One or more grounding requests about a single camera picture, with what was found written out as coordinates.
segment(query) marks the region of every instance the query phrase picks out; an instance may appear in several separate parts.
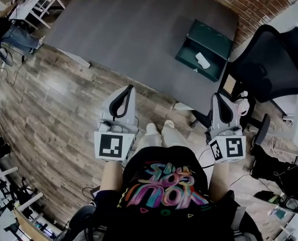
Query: gray table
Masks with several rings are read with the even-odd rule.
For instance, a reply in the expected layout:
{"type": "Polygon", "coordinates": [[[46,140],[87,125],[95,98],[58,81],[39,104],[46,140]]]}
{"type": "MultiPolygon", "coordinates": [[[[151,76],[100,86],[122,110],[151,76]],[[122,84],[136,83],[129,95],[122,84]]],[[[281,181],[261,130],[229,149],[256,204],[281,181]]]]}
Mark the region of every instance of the gray table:
{"type": "Polygon", "coordinates": [[[207,114],[220,81],[212,82],[174,58],[195,19],[234,39],[238,16],[214,0],[74,0],[45,43],[207,114]]]}

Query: wooden floor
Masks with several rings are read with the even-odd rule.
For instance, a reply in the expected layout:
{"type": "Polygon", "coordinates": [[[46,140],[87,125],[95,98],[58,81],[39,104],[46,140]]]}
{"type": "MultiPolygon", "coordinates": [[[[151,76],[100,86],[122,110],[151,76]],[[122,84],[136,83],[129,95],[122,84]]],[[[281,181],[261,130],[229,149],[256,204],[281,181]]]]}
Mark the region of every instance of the wooden floor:
{"type": "MultiPolygon", "coordinates": [[[[21,61],[17,53],[12,51],[12,55],[16,64],[6,67],[11,83],[21,61]]],[[[89,203],[90,200],[81,192],[82,188],[100,184],[104,162],[94,158],[93,147],[93,131],[99,109],[109,94],[130,83],[137,91],[136,115],[140,120],[137,141],[144,135],[146,124],[155,122],[161,129],[169,118],[187,138],[197,156],[207,148],[206,129],[202,126],[191,129],[189,124],[194,117],[187,111],[174,111],[172,107],[176,101],[171,97],[99,65],[86,69],[50,47],[42,46],[27,59],[13,87],[6,82],[6,71],[2,73],[0,136],[11,144],[12,152],[0,163],[6,168],[19,167],[12,177],[19,182],[24,176],[32,187],[42,191],[44,196],[40,203],[45,205],[44,213],[60,225],[64,225],[79,208],[89,203]]],[[[281,114],[272,104],[258,106],[256,111],[256,115],[269,112],[276,126],[283,127],[281,114]]],[[[247,137],[250,141],[252,135],[248,133],[247,137]]],[[[270,146],[271,139],[268,138],[264,142],[266,151],[269,152],[270,146]]],[[[210,151],[205,152],[201,164],[207,163],[210,156],[210,151]]],[[[294,160],[288,155],[277,156],[290,162],[294,160]]],[[[248,174],[252,161],[248,154],[245,160],[232,163],[231,182],[248,174]]],[[[276,184],[264,183],[280,193],[276,184]]],[[[232,189],[237,202],[247,206],[264,239],[272,240],[280,231],[279,225],[285,225],[291,217],[289,214],[279,221],[274,216],[267,216],[272,206],[253,198],[254,193],[266,190],[266,187],[250,176],[243,177],[232,189]]]]}

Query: colorful graphic print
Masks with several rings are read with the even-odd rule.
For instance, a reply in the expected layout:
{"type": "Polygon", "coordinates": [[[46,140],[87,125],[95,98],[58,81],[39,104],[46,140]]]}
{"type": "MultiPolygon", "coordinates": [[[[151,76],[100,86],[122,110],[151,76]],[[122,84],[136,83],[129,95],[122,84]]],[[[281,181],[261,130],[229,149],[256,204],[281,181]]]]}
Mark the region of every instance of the colorful graphic print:
{"type": "Polygon", "coordinates": [[[151,175],[148,180],[138,179],[135,184],[124,193],[127,207],[138,205],[147,193],[151,193],[146,201],[146,206],[156,208],[176,206],[175,209],[188,208],[190,202],[196,205],[208,204],[208,201],[194,190],[193,173],[187,166],[175,168],[171,163],[152,163],[145,172],[151,175]]]}

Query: black office chair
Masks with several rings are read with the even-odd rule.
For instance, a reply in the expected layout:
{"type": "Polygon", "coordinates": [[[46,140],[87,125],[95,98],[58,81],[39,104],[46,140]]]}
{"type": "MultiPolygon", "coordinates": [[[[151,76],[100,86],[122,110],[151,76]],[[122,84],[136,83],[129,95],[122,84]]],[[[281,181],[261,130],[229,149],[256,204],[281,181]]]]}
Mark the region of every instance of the black office chair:
{"type": "MultiPolygon", "coordinates": [[[[259,128],[254,142],[261,144],[270,124],[266,114],[260,122],[251,117],[255,100],[266,102],[286,95],[298,94],[298,28],[280,34],[269,25],[258,28],[249,45],[234,62],[228,63],[219,92],[228,75],[236,79],[231,99],[246,90],[251,104],[248,114],[241,118],[243,129],[247,123],[259,128]]],[[[209,117],[197,111],[193,115],[206,128],[211,125],[209,117]]]]}

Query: white pants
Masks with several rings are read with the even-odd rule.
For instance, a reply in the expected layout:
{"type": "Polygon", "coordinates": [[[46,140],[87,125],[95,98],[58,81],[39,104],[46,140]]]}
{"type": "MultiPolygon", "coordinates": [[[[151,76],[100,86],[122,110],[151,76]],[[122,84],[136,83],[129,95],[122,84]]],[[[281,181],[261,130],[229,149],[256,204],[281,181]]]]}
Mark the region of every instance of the white pants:
{"type": "Polygon", "coordinates": [[[183,135],[181,135],[178,130],[170,127],[168,124],[164,125],[161,133],[162,135],[159,132],[146,133],[139,141],[138,147],[134,154],[145,147],[188,147],[187,141],[183,135]]]}

